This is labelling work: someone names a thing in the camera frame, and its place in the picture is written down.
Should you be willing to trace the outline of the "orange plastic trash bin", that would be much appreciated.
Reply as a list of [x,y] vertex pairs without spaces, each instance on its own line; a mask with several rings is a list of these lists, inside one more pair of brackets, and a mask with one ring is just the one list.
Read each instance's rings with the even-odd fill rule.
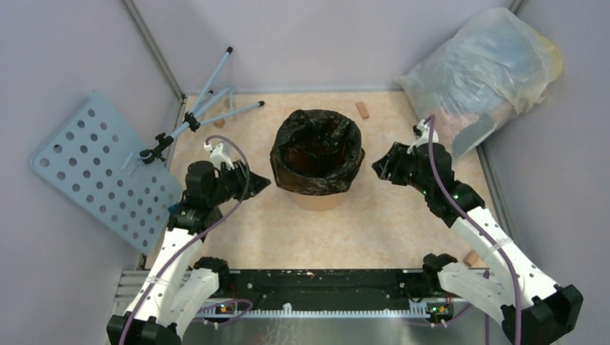
[[289,192],[288,195],[301,208],[308,211],[328,211],[340,205],[346,198],[347,193],[335,193],[329,195],[302,195]]

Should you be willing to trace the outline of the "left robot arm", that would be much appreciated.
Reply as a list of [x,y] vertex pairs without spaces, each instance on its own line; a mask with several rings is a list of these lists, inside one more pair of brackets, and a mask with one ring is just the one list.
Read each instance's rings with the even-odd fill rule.
[[188,166],[186,189],[171,206],[160,251],[134,300],[106,326],[111,344],[181,344],[190,323],[211,297],[230,289],[228,264],[202,257],[191,265],[205,237],[226,221],[219,207],[246,201],[271,181],[238,160],[215,167],[209,161]]

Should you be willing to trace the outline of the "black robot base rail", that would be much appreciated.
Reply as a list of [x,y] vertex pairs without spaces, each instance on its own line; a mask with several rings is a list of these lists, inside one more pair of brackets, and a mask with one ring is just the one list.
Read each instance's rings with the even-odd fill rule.
[[202,257],[194,268],[218,274],[213,298],[249,300],[254,311],[279,311],[290,304],[304,312],[377,312],[407,311],[426,298],[445,297],[436,274],[456,261],[448,254],[428,254],[420,270],[231,270],[223,259]]

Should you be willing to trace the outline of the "large translucent trash bag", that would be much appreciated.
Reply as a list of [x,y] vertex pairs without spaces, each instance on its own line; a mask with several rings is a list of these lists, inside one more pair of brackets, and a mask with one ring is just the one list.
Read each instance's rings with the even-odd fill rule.
[[544,101],[564,61],[558,46],[508,9],[485,10],[395,78],[453,160]]

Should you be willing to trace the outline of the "black trash bag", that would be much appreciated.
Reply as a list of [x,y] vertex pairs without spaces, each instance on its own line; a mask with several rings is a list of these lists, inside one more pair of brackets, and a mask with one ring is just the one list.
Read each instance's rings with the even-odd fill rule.
[[278,128],[270,151],[276,186],[304,196],[348,192],[364,158],[356,122],[324,109],[293,111]]

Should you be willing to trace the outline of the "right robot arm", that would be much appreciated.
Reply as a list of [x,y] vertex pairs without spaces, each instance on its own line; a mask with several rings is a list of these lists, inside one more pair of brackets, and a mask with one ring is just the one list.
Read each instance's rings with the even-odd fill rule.
[[431,213],[469,243],[493,274],[489,280],[448,254],[428,254],[422,276],[427,294],[467,300],[497,322],[512,344],[552,344],[575,328],[581,292],[560,285],[523,253],[483,199],[455,178],[441,144],[396,142],[372,168],[381,180],[419,191]]

